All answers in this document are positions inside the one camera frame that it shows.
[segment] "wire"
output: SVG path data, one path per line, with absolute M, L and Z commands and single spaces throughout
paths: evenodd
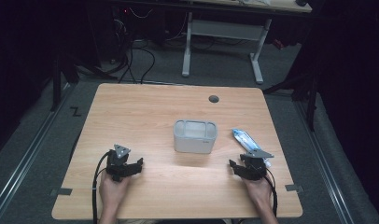
M 130 46 L 130 50 L 131 50 L 131 61 L 128 64 L 128 68 L 125 70 L 125 72 L 123 72 L 122 76 L 120 76 L 120 79 L 119 79 L 118 83 L 120 83 L 123 80 L 123 78 L 125 77 L 126 73 L 129 71 L 129 73 L 131 74 L 132 79 L 133 79 L 133 84 L 136 84 L 136 79 L 134 78 L 134 76 L 132 74 L 132 70 L 131 70 L 132 61 L 133 61 L 133 42 L 132 42 L 132 44 Z
M 269 174 L 271 174 L 272 180 L 274 182 L 274 175 L 268 168 L 266 170 L 269 172 Z M 268 184 L 271 186 L 272 194 L 274 195 L 274 205 L 272 207 L 272 210 L 274 211 L 274 216 L 277 217 L 277 193 L 276 193 L 276 187 L 275 187 L 276 183 L 274 182 L 274 184 L 272 184 L 271 180 L 268 179 L 266 176 L 264 176 L 263 178 L 266 181 L 268 181 Z
M 125 24 L 123 24 L 122 21 L 120 21 L 120 20 L 118 20 L 118 19 L 114 19 L 114 21 L 117 21 L 117 22 L 120 24 L 120 28 L 122 28 L 122 26 L 123 26 L 124 31 L 126 31 Z
M 183 32 L 184 26 L 186 25 L 186 21 L 187 21 L 187 17 L 188 17 L 188 15 L 189 15 L 189 13 L 187 12 L 187 13 L 186 13 L 186 17 L 184 18 L 183 24 L 181 25 L 181 29 L 180 29 L 180 31 L 177 33 L 177 35 L 175 35 L 175 36 L 172 37 L 172 38 L 166 39 L 166 41 L 174 40 L 174 39 L 176 39 L 176 38 L 180 38 L 180 37 L 183 36 L 183 35 L 182 35 L 182 36 L 180 36 L 180 35 L 181 35 L 181 32 Z
M 147 53 L 149 53 L 151 56 L 152 56 L 152 65 L 149 67 L 149 69 L 141 76 L 141 79 L 140 79 L 140 84 L 143 84 L 143 80 L 144 80 L 144 77 L 146 76 L 146 74 L 149 72 L 149 70 L 151 70 L 151 68 L 154 66 L 155 64 L 155 56 L 153 53 L 151 53 L 150 51 L 146 50 L 146 49 L 139 49 L 139 50 L 142 50 L 142 51 L 145 51 Z
M 136 13 L 134 13 L 134 11 L 133 11 L 133 9 L 132 9 L 131 7 L 130 7 L 129 9 L 130 9 L 131 12 L 135 15 L 135 17 L 140 18 L 140 19 L 145 19 L 145 18 L 147 18 L 148 15 L 149 15 L 149 13 L 150 13 L 152 10 L 154 10 L 154 9 L 151 9 L 151 10 L 147 13 L 146 16 L 138 16 L 138 15 L 136 15 Z
M 105 168 L 103 168 L 101 171 L 99 171 L 99 173 L 97 173 L 97 176 L 99 176 L 99 174 L 102 173 L 103 170 L 105 170 Z
M 119 65 L 115 68 L 112 68 L 111 70 L 103 71 L 105 74 L 111 75 L 113 73 L 118 72 L 119 70 L 122 70 L 127 65 L 128 59 L 126 57 L 122 58 L 122 61 L 119 63 Z M 87 72 L 85 70 L 82 70 L 81 68 L 77 67 L 77 71 L 83 75 L 86 76 L 94 76 L 95 74 L 93 72 Z
M 136 42 L 136 43 L 146 42 L 143 46 L 136 47 L 136 49 L 143 49 L 145 47 L 148 47 L 148 40 L 147 39 L 135 40 L 134 42 Z
M 223 41 L 222 39 L 227 39 L 227 38 L 218 38 L 216 40 L 216 42 L 219 43 L 219 44 L 233 45 L 233 46 L 240 45 L 240 44 L 245 44 L 245 43 L 249 42 L 249 40 L 241 39 L 241 40 L 239 40 L 239 41 L 237 41 L 235 43 L 230 43 L 230 42 L 227 42 L 227 41 Z
M 133 76 L 133 73 L 132 73 L 132 62 L 133 62 L 133 50 L 134 49 L 138 49 L 138 50 L 142 50 L 142 51 L 145 51 L 147 52 L 149 55 L 152 56 L 152 64 L 151 66 L 149 67 L 149 69 L 141 76 L 141 79 L 140 79 L 140 84 L 143 84 L 144 82 L 144 78 L 146 76 L 146 74 L 151 70 L 151 68 L 154 66 L 155 64 L 155 56 L 152 52 L 150 52 L 149 50 L 146 50 L 146 49 L 140 49 L 140 48 L 132 48 L 133 45 L 131 45 L 131 61 L 128 65 L 128 68 L 125 70 L 125 72 L 122 74 L 122 76 L 120 77 L 119 79 L 119 83 L 123 80 L 123 78 L 125 77 L 126 73 L 129 71 L 129 73 L 131 74 L 131 77 L 132 77 L 132 80 L 133 80 L 133 84 L 137 84 L 137 81 L 136 79 L 134 78 Z
M 212 37 L 212 42 L 211 42 L 211 44 L 210 44 L 209 46 L 207 46 L 206 48 L 196 48 L 196 47 L 195 47 L 194 45 L 192 45 L 192 44 L 191 44 L 191 46 L 192 46 L 194 49 L 203 49 L 203 50 L 205 50 L 205 49 L 210 49 L 210 48 L 212 48 L 212 47 L 214 46 L 215 42 L 216 42 L 216 39 L 215 39 L 214 37 Z
M 179 43 L 179 44 L 172 44 L 172 43 L 170 43 L 170 42 L 173 42 L 173 41 L 177 41 L 177 40 L 179 40 L 179 39 L 181 39 L 181 38 L 183 38 L 183 37 L 186 37 L 186 36 L 185 36 L 185 35 L 182 35 L 182 36 L 178 36 L 178 37 L 176 37 L 176 38 L 169 39 L 168 41 L 165 42 L 165 44 L 167 44 L 167 45 L 169 45 L 169 46 L 173 46 L 173 47 L 181 47 L 181 46 L 184 46 L 184 45 L 187 44 L 187 41 L 186 41 L 185 39 L 184 39 L 184 41 L 181 40 L 181 41 L 180 41 L 181 43 Z
M 100 174 L 99 168 L 100 164 L 102 164 L 102 161 L 105 159 L 106 156 L 110 154 L 111 151 L 107 151 L 105 155 L 99 160 L 99 163 L 97 164 L 96 171 L 94 172 L 93 177 L 93 183 L 91 186 L 91 203 L 92 203 L 92 210 L 93 210 L 93 224 L 97 224 L 97 203 L 96 203 L 96 186 L 97 186 L 97 176 Z

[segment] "wooden table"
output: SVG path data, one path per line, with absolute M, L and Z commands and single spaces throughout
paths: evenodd
M 209 102 L 210 95 L 219 102 Z M 218 137 L 210 154 L 175 151 L 178 119 L 216 123 Z M 144 165 L 131 180 L 119 218 L 257 217 L 245 185 L 229 166 L 229 159 L 241 164 L 239 154 L 245 153 L 232 128 L 247 131 L 274 154 L 270 170 L 276 179 L 277 215 L 299 217 L 302 207 L 297 193 L 286 191 L 293 182 L 261 90 L 128 84 L 100 85 L 62 184 L 73 191 L 58 196 L 52 215 L 91 219 L 97 162 L 120 144 L 132 150 L 128 163 L 144 158 Z M 100 213 L 100 198 L 97 202 Z

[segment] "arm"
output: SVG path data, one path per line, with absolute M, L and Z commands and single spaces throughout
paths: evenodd
M 277 218 L 274 216 L 274 211 L 271 207 L 271 186 L 264 178 L 252 181 L 242 178 L 247 186 L 247 191 L 251 201 L 256 206 L 256 210 L 260 215 L 263 224 L 277 224 Z
M 112 180 L 111 175 L 102 172 L 99 193 L 103 202 L 102 215 L 99 224 L 112 224 L 117 222 L 117 211 L 125 196 L 127 186 L 131 178 L 125 177 L 121 182 Z

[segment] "metal frame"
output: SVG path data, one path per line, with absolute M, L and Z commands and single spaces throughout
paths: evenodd
M 257 26 L 219 21 L 193 20 L 192 13 L 190 12 L 187 27 L 187 43 L 186 49 L 184 51 L 182 76 L 188 77 L 190 75 L 190 40 L 192 35 L 210 35 L 217 37 L 258 41 L 258 45 L 255 48 L 255 53 L 250 53 L 249 56 L 251 64 L 253 66 L 256 82 L 258 84 L 262 84 L 263 78 L 260 71 L 259 56 L 266 35 L 268 34 L 271 22 L 271 19 L 267 19 L 264 26 Z
M 27 148 L 26 153 L 23 155 L 23 158 L 21 159 L 21 162 L 11 175 L 10 179 L 6 183 L 6 186 L 0 193 L 0 218 L 6 211 L 9 203 L 11 202 L 12 198 L 14 197 L 16 191 L 18 190 L 19 186 L 21 185 L 22 180 L 26 177 L 27 173 L 29 172 L 33 162 L 35 161 L 35 158 L 38 154 L 38 152 L 41 149 L 42 143 L 44 141 L 45 136 L 47 135 L 47 132 L 49 131 L 53 121 L 56 119 L 56 116 L 58 115 L 60 109 L 62 108 L 62 105 L 64 104 L 65 100 L 68 98 L 68 96 L 73 92 L 75 85 L 66 84 L 63 91 L 63 99 L 57 105 L 55 110 L 51 110 L 49 112 L 48 117 L 42 124 L 41 128 L 38 130 L 37 134 L 35 135 L 35 138 L 33 139 L 30 146 Z
M 308 133 L 308 137 L 312 143 L 312 149 L 314 151 L 314 156 L 316 159 L 316 163 L 318 168 L 320 169 L 321 176 L 323 177 L 323 180 L 326 184 L 326 188 L 329 191 L 332 203 L 335 206 L 335 210 L 337 211 L 338 217 L 341 220 L 341 223 L 349 224 L 349 223 L 355 223 L 352 215 L 350 214 L 350 209 L 347 207 L 346 202 L 344 200 L 344 196 L 342 194 L 342 191 L 335 180 L 335 177 L 332 173 L 332 170 L 330 169 L 329 163 L 327 162 L 323 150 L 321 148 L 321 145 L 318 143 L 317 137 L 315 132 L 310 130 L 309 126 L 306 123 L 306 112 L 303 108 L 303 105 L 301 102 L 293 102 L 295 105 L 295 109 L 297 110 L 297 113 L 302 118 L 302 124 L 305 128 L 306 132 Z

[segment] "desk leg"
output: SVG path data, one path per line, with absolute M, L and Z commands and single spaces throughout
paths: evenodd
M 59 68 L 59 56 L 53 61 L 53 106 L 51 111 L 55 111 L 61 102 L 61 69 Z
M 184 62 L 183 62 L 183 77 L 188 77 L 190 75 L 190 37 L 192 32 L 192 13 L 189 12 L 189 21 L 187 27 L 187 44 L 186 50 L 184 52 Z
M 256 77 L 257 84 L 263 83 L 262 73 L 260 71 L 260 65 L 259 65 L 259 56 L 262 50 L 263 43 L 265 42 L 266 35 L 268 34 L 269 27 L 271 26 L 271 22 L 272 22 L 271 19 L 268 19 L 265 22 L 265 25 L 260 35 L 260 40 L 259 40 L 259 44 L 257 45 L 256 52 L 250 53 L 250 61 L 251 61 L 251 64 L 253 65 L 253 72 L 254 72 L 254 76 Z

